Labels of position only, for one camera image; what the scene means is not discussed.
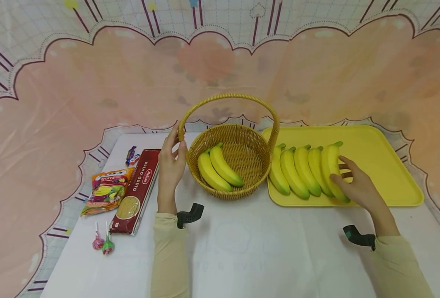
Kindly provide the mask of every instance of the hand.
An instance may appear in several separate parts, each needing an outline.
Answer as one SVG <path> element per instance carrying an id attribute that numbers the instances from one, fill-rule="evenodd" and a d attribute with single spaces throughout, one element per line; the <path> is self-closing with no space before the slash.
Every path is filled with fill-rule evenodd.
<path id="1" fill-rule="evenodd" d="M 395 224 L 395 219 L 371 178 L 352 160 L 344 156 L 339 156 L 339 159 L 344 162 L 339 165 L 339 169 L 351 171 L 342 173 L 342 177 L 331 174 L 330 179 L 339 186 L 351 201 L 370 213 L 377 236 L 399 236 L 400 233 Z M 343 180 L 343 178 L 350 177 L 352 177 L 351 183 Z"/>
<path id="2" fill-rule="evenodd" d="M 342 173 L 342 177 L 331 174 L 330 178 L 351 201 L 369 212 L 387 207 L 370 177 L 356 163 L 344 156 L 339 156 L 339 160 L 344 162 L 339 164 L 339 169 L 351 171 Z M 352 177 L 351 183 L 343 180 L 349 177 Z"/>
<path id="3" fill-rule="evenodd" d="M 159 192 L 157 203 L 159 212 L 177 214 L 175 205 L 175 189 L 185 172 L 185 155 L 187 145 L 180 142 L 178 149 L 172 152 L 178 143 L 178 123 L 165 138 L 159 153 Z"/>

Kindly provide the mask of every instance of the table surface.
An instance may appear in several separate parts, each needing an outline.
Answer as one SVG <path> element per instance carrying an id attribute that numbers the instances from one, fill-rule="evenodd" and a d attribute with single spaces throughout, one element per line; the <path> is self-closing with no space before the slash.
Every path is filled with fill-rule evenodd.
<path id="1" fill-rule="evenodd" d="M 187 133 L 188 144 L 198 133 Z M 160 148 L 166 134 L 122 135 L 104 171 L 122 169 L 133 145 Z M 136 236 L 114 235 L 115 251 L 94 251 L 94 222 L 115 211 L 82 217 L 42 292 L 44 298 L 150 297 L 157 185 Z M 351 208 L 285 208 L 274 204 L 263 183 L 250 197 L 222 201 L 208 195 L 185 169 L 176 189 L 178 210 L 194 202 L 202 218 L 188 225 L 192 297 L 376 297 L 368 248 L 347 241 L 342 227 L 373 233 L 367 213 Z M 393 208 L 435 296 L 440 297 L 440 227 L 427 207 Z"/>

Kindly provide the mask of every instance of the black clip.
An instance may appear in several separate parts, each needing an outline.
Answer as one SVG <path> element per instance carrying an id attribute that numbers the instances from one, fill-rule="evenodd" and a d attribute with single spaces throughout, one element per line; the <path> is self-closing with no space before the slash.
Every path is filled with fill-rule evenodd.
<path id="1" fill-rule="evenodd" d="M 177 213 L 177 228 L 183 229 L 184 224 L 189 224 L 199 220 L 202 217 L 204 208 L 205 206 L 203 205 L 193 203 L 190 212 L 180 211 L 179 213 Z"/>
<path id="2" fill-rule="evenodd" d="M 355 225 L 345 226 L 342 228 L 346 237 L 349 241 L 356 245 L 368 246 L 375 250 L 375 235 L 368 233 L 367 235 L 362 235 L 359 233 Z"/>

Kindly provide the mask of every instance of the basket handle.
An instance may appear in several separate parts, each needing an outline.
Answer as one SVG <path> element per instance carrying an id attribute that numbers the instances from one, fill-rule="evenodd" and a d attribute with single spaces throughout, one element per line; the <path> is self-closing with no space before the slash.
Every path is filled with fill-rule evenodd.
<path id="1" fill-rule="evenodd" d="M 273 109 L 272 106 L 270 106 L 265 101 L 263 101 L 257 97 L 254 97 L 254 96 L 241 94 L 241 93 L 219 94 L 219 95 L 211 96 L 211 97 L 205 99 L 204 101 L 201 101 L 200 103 L 195 104 L 195 106 L 191 107 L 191 109 L 188 110 L 187 114 L 185 116 L 183 116 L 182 120 L 180 120 L 180 124 L 178 126 L 178 140 L 180 142 L 185 140 L 185 131 L 184 131 L 185 123 L 186 123 L 188 117 L 195 110 L 197 110 L 199 107 L 201 107 L 204 104 L 207 104 L 211 101 L 224 99 L 224 98 L 243 98 L 243 99 L 251 100 L 251 101 L 254 101 L 255 103 L 261 104 L 263 107 L 265 107 L 271 113 L 271 116 L 273 116 L 273 130 L 271 131 L 271 135 L 269 136 L 268 146 L 269 146 L 269 151 L 273 152 L 273 149 L 274 149 L 274 146 L 276 145 L 276 140 L 277 140 L 277 137 L 279 134 L 279 119 L 278 119 L 278 115 L 276 114 L 276 111 Z"/>

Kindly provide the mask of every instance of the person's left hand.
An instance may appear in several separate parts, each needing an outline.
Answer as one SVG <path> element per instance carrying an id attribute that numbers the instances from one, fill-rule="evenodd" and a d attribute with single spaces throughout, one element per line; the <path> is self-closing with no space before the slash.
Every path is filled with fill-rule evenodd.
<path id="1" fill-rule="evenodd" d="M 187 144 L 180 142 L 178 149 L 172 152 L 178 142 L 178 122 L 163 142 L 159 153 L 159 194 L 158 200 L 175 200 L 175 188 L 185 172 Z"/>

